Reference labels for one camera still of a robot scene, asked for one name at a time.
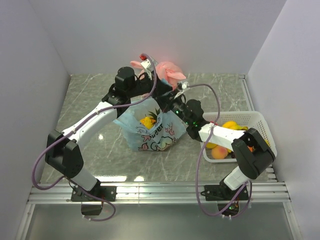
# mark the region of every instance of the perforated basket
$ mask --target perforated basket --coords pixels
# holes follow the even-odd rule
[[[217,117],[217,112],[207,112],[203,114],[204,119],[207,121],[214,121]],[[269,147],[273,151],[274,155],[277,156],[277,150],[275,141],[271,135],[268,124],[264,116],[258,111],[225,111],[220,113],[220,117],[217,121],[219,126],[222,126],[225,122],[235,121],[240,126],[247,126],[248,128],[254,128],[259,131],[261,136],[269,142]],[[236,162],[235,158],[225,159],[213,159],[211,155],[211,149],[205,148],[203,151],[203,157],[210,163],[230,163]]]

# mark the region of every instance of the countertop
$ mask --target countertop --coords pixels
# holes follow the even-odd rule
[[[207,83],[216,91],[221,111],[247,111],[241,80],[236,74],[187,75],[190,84]],[[89,113],[108,92],[115,74],[72,75],[56,129],[62,131]],[[217,104],[208,87],[195,87],[186,92],[186,98],[201,101],[205,112],[216,112]],[[165,182],[194,181],[200,143],[183,135],[175,144],[162,152],[134,152],[129,149],[122,129],[113,122],[95,134],[82,150],[84,166],[101,181],[106,182]],[[202,160],[200,180],[220,181],[236,163],[210,163]],[[54,182],[61,173],[47,165],[42,183]],[[266,173],[258,178],[268,180]]]

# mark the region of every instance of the robotic arm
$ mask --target robotic arm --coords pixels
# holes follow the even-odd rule
[[[149,59],[143,60],[141,65],[145,73],[142,79],[136,79],[131,67],[120,68],[115,76],[115,83],[95,109],[73,126],[62,132],[53,130],[48,135],[47,147],[72,132],[46,153],[45,161],[95,197],[103,196],[101,183],[84,167],[81,149],[96,132],[126,111],[131,98],[151,91],[155,72]],[[192,139],[206,141],[213,128],[209,142],[233,150],[238,167],[221,181],[222,187],[234,191],[249,179],[256,179],[274,161],[275,155],[257,130],[253,128],[247,131],[231,130],[206,121],[203,118],[204,111],[200,101],[195,99],[190,99],[186,103],[182,101],[178,94],[182,88],[183,85],[180,83],[176,90],[172,90],[170,85],[158,80],[151,96],[163,112],[173,111],[188,125],[186,130]],[[254,146],[254,152],[251,152],[248,146]]]

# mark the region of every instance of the gray floor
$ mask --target gray floor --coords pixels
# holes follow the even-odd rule
[[[282,203],[252,203],[231,221],[196,204],[117,205],[105,222],[81,218],[80,205],[37,205],[27,240],[293,240]],[[216,204],[206,204],[217,212]],[[100,218],[106,217],[104,208]]]
[[[56,129],[62,131],[83,118],[108,92],[115,74],[73,75]],[[188,82],[208,83],[217,92],[221,110],[247,111],[241,81],[235,74],[189,74]],[[212,92],[205,87],[193,88],[187,99],[201,101],[205,112],[216,112]],[[85,167],[101,181],[164,182],[193,181],[200,143],[187,134],[163,152],[133,152],[123,138],[122,130],[114,123],[101,129],[82,151]],[[236,163],[202,161],[200,179],[220,181],[236,167]],[[46,165],[41,182],[52,183],[61,174]],[[259,180],[267,180],[263,173]]]

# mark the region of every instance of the basket of fruit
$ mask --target basket of fruit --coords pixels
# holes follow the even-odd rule
[[[214,121],[217,117],[217,112],[207,112],[203,117],[207,121]],[[248,130],[254,128],[259,131],[266,143],[269,145],[274,155],[277,156],[275,141],[271,135],[268,124],[264,116],[258,111],[226,111],[221,112],[217,121],[219,126],[233,130]],[[210,163],[230,163],[236,162],[234,153],[225,147],[208,143],[203,157]]]

